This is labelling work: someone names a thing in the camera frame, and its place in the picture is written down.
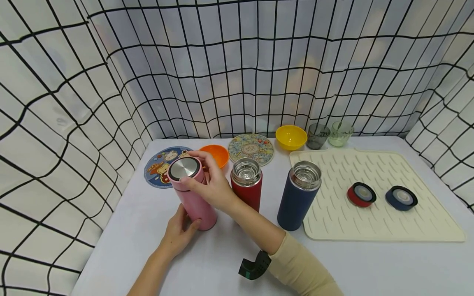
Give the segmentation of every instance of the colorful coaster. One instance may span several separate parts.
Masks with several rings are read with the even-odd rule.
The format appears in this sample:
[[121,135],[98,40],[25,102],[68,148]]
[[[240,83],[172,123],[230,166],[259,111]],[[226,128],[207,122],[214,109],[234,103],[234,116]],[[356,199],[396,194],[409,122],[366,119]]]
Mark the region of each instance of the colorful coaster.
[[262,167],[273,158],[273,145],[266,137],[257,134],[238,135],[229,144],[229,158],[232,162],[249,157]]
[[188,156],[188,147],[169,147],[155,154],[145,166],[144,177],[148,184],[156,188],[171,188],[168,167],[177,158]]

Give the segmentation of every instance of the person's left hand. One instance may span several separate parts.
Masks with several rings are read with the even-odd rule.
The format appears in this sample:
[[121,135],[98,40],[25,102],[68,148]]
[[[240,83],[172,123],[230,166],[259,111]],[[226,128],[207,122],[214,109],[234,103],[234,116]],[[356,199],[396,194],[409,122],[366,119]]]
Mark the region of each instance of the person's left hand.
[[196,233],[201,224],[201,219],[195,220],[188,229],[185,231],[184,227],[189,220],[189,217],[184,209],[183,205],[180,204],[176,214],[171,217],[168,221],[166,232],[164,233],[161,243],[158,246],[158,250],[165,252],[170,259],[176,257],[181,253],[184,248],[189,244],[192,237]]

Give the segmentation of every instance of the beige sleeve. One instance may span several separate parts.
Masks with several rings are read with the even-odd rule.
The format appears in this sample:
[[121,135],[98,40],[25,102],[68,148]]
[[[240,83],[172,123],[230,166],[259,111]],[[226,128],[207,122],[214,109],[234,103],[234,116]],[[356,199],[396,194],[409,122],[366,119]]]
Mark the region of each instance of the beige sleeve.
[[300,295],[343,295],[321,262],[289,233],[286,233],[280,248],[270,258],[270,273]]

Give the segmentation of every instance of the grid pattern backdrop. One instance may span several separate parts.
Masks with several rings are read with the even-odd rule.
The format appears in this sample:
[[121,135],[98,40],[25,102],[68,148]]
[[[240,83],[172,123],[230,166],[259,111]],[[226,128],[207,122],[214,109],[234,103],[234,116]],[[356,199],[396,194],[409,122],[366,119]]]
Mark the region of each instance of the grid pattern backdrop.
[[0,295],[71,292],[154,139],[345,120],[473,210],[472,0],[0,7]]

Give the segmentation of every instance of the navy blue thermos bottle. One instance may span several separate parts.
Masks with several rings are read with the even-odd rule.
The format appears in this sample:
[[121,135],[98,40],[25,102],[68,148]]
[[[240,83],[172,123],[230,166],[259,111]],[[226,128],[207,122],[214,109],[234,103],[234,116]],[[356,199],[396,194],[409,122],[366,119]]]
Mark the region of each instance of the navy blue thermos bottle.
[[287,231],[297,230],[321,187],[321,170],[310,161],[297,162],[288,172],[278,224]]

